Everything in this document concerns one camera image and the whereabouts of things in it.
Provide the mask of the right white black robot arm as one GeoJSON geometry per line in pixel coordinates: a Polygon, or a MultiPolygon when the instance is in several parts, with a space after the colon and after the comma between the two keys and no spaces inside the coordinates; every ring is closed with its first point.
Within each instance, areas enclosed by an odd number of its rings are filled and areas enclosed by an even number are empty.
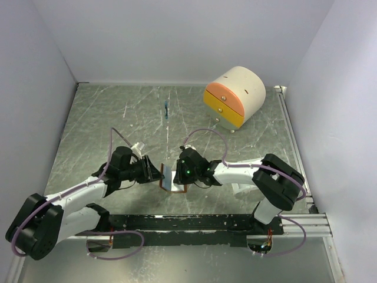
{"type": "Polygon", "coordinates": [[[264,199],[254,210],[250,227],[259,235],[270,228],[275,216],[283,211],[291,211],[296,201],[306,196],[303,175],[271,153],[265,155],[259,163],[229,163],[225,160],[208,161],[188,147],[179,155],[173,183],[190,185],[197,181],[207,186],[256,186],[264,199]]]}

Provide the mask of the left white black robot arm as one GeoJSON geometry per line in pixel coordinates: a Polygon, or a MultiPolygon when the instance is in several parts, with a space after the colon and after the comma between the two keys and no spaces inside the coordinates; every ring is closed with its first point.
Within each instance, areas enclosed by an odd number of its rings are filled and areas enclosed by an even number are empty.
{"type": "Polygon", "coordinates": [[[5,239],[16,256],[40,260],[70,236],[84,232],[108,235],[110,213],[97,201],[120,190],[123,181],[145,184],[163,179],[148,156],[137,157],[129,147],[117,147],[83,182],[48,196],[30,195],[5,239]]]}

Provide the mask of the white plastic card tray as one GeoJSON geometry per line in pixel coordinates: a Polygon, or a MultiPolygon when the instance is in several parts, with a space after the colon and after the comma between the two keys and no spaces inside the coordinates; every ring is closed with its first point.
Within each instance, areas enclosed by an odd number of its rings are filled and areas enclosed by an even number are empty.
{"type": "Polygon", "coordinates": [[[257,186],[250,185],[250,184],[239,184],[239,183],[232,183],[232,189],[235,197],[241,197],[244,193],[250,193],[254,190],[257,190],[257,186]]]}

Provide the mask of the brown leather card holder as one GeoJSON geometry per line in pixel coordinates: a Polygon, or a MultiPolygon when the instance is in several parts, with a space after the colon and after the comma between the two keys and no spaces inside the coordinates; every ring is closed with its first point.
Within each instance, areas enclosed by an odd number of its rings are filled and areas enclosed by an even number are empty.
{"type": "Polygon", "coordinates": [[[179,185],[173,182],[176,171],[172,170],[170,166],[161,164],[160,173],[163,178],[159,182],[159,187],[168,193],[186,193],[187,185],[179,185]]]}

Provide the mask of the cream mini drawer cabinet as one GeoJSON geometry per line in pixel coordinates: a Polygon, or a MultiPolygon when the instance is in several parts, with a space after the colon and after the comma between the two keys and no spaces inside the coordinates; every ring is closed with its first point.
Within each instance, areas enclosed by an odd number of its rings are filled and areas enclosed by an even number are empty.
{"type": "Polygon", "coordinates": [[[235,66],[205,87],[203,102],[211,118],[235,131],[262,107],[265,98],[263,81],[251,70],[235,66]]]}

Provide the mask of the blue mark on table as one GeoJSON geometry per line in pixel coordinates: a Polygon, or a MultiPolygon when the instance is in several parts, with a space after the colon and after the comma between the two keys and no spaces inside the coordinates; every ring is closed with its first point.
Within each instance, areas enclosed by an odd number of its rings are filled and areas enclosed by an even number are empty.
{"type": "Polygon", "coordinates": [[[164,102],[164,116],[165,116],[165,119],[168,120],[168,117],[169,117],[169,102],[167,100],[164,102]]]}

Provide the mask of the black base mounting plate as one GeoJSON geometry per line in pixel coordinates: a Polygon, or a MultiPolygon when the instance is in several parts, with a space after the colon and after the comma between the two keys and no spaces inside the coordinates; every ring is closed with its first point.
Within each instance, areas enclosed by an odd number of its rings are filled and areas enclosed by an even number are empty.
{"type": "Polygon", "coordinates": [[[275,217],[262,224],[251,214],[218,215],[110,215],[108,228],[137,231],[144,246],[230,245],[248,247],[248,236],[282,235],[282,221],[275,217]]]}

